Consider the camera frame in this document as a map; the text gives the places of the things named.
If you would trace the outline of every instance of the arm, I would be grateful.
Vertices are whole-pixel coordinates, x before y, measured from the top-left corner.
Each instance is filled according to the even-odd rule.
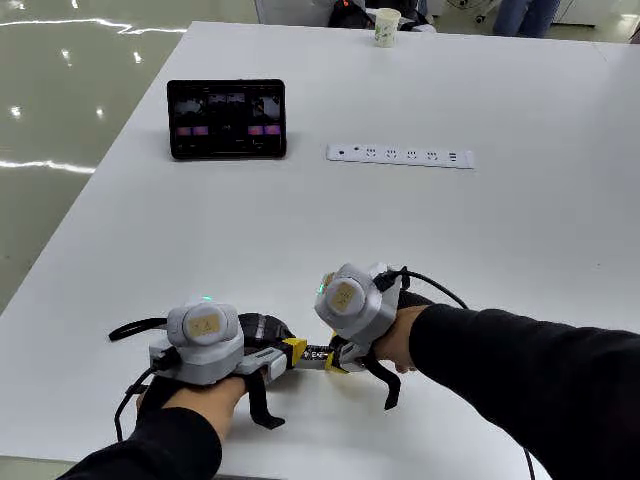
[[[220,467],[221,442],[244,393],[239,378],[179,390],[128,440],[89,455],[61,480],[209,480]]]
[[[626,478],[640,451],[640,337],[446,305],[401,310],[378,358],[415,365],[554,479]]]

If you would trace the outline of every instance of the hand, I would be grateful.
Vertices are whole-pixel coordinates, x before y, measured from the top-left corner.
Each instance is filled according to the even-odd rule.
[[[162,408],[188,408],[202,415],[223,441],[231,428],[233,410],[247,392],[241,378],[226,378],[212,387],[178,390]]]
[[[409,352],[409,335],[413,322],[427,308],[426,305],[403,308],[396,313],[396,321],[386,335],[373,344],[378,360],[391,360],[396,364],[398,373],[415,370]]]

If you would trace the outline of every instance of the power socket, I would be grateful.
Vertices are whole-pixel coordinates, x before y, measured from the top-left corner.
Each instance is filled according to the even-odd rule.
[[[341,162],[391,163],[396,165],[461,169],[475,168],[473,152],[468,150],[402,148],[392,145],[328,145],[327,159]]]

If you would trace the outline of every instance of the paper cup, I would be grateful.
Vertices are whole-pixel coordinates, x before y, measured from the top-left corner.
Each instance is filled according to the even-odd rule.
[[[376,14],[376,45],[393,47],[400,22],[400,12],[393,8],[379,8]]]

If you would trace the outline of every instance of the white table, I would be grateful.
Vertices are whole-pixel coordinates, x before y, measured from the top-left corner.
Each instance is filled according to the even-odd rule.
[[[371,35],[191,26],[0,319],[0,454],[111,442],[154,334],[106,333],[194,293],[325,342],[315,289],[345,261],[406,263],[474,308],[639,329],[640,49]],[[252,77],[287,85],[287,158],[172,162],[166,82]],[[471,149],[477,170],[328,162],[332,142]],[[418,375],[386,414],[367,374],[292,372],[269,397],[286,426],[242,403],[223,472],[527,478],[505,433]]]

